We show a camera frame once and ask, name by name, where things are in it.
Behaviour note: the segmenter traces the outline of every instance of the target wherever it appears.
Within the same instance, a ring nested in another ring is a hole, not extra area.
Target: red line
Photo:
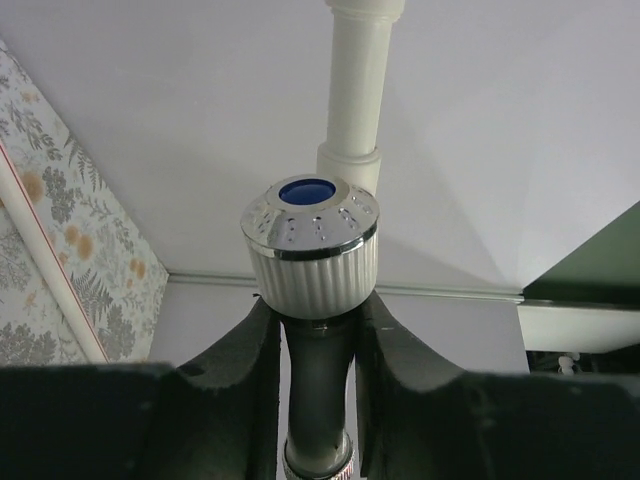
[[[105,360],[109,361],[108,358],[107,358],[107,353],[104,351],[104,348],[102,347],[102,343],[100,343],[100,340],[98,339],[98,336],[96,335],[96,332],[95,332],[95,330],[93,328],[93,325],[91,324],[91,321],[89,320],[89,317],[87,316],[87,313],[84,311],[84,308],[82,307],[82,303],[80,303],[80,299],[78,298],[78,296],[76,294],[76,291],[74,290],[73,286],[71,285],[71,282],[69,281],[69,277],[67,277],[67,273],[65,272],[64,268],[62,267],[62,264],[58,260],[58,256],[56,255],[56,252],[53,249],[53,245],[51,245],[51,242],[49,241],[49,237],[45,233],[44,228],[42,227],[42,223],[40,222],[40,218],[36,214],[36,211],[33,208],[33,203],[31,203],[31,199],[29,198],[29,195],[27,194],[26,189],[24,188],[22,180],[20,180],[20,177],[17,174],[16,168],[15,168],[13,162],[11,161],[11,159],[9,158],[9,154],[7,153],[6,147],[3,145],[3,143],[1,141],[0,141],[0,151],[2,152],[2,156],[6,160],[7,165],[9,165],[9,169],[11,170],[11,173],[13,174],[13,178],[15,179],[16,184],[20,188],[22,196],[24,197],[25,201],[27,202],[27,205],[29,206],[29,210],[31,210],[31,214],[33,215],[33,218],[35,219],[36,223],[38,224],[38,228],[40,229],[40,232],[42,233],[42,236],[44,237],[45,241],[47,242],[47,245],[49,247],[49,251],[53,255],[53,258],[56,260],[56,264],[58,265],[58,268],[60,269],[60,272],[62,272],[62,276],[64,277],[65,281],[67,282],[67,287],[71,291],[71,294],[73,295],[73,298],[75,299],[76,303],[78,304],[78,307],[80,308],[80,311],[82,312],[82,316],[84,317],[85,322],[87,322],[87,326],[89,327],[89,330],[91,331],[91,334],[93,335],[93,338],[95,339],[96,343],[98,344],[98,347],[100,348],[100,351],[102,352],[102,355],[104,356]]]

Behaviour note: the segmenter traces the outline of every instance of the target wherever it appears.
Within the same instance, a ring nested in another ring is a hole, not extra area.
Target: blue cap
[[[280,189],[280,200],[291,205],[315,205],[329,200],[336,186],[319,178],[305,178],[291,182]]]

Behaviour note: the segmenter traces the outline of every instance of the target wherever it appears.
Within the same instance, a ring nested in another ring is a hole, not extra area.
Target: floral pattern
[[[145,359],[168,274],[1,40],[0,139],[109,359]],[[0,201],[0,364],[84,361]]]

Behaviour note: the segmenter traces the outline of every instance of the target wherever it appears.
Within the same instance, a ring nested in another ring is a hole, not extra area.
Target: knurled metal ring
[[[282,465],[284,467],[284,476],[287,477],[287,480],[350,480],[353,475],[353,466],[355,462],[356,450],[351,447],[351,457],[349,461],[345,464],[344,467],[340,469],[338,473],[330,477],[301,477],[296,472],[291,470],[289,467],[289,463],[287,462],[287,457],[285,454],[286,449],[283,449],[282,452]]]

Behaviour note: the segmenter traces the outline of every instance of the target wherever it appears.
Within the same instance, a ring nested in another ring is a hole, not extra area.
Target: pipe
[[[47,282],[87,360],[94,363],[107,362],[107,355],[69,278],[58,261],[18,171],[2,142],[0,142],[0,154],[0,198],[11,220]]]
[[[351,468],[354,454],[345,431],[344,392],[353,359],[355,320],[286,318],[282,323],[291,357],[285,464],[297,476],[290,478],[329,478]]]
[[[327,140],[317,173],[342,177],[375,195],[376,148],[393,23],[404,0],[327,0],[334,15]]]

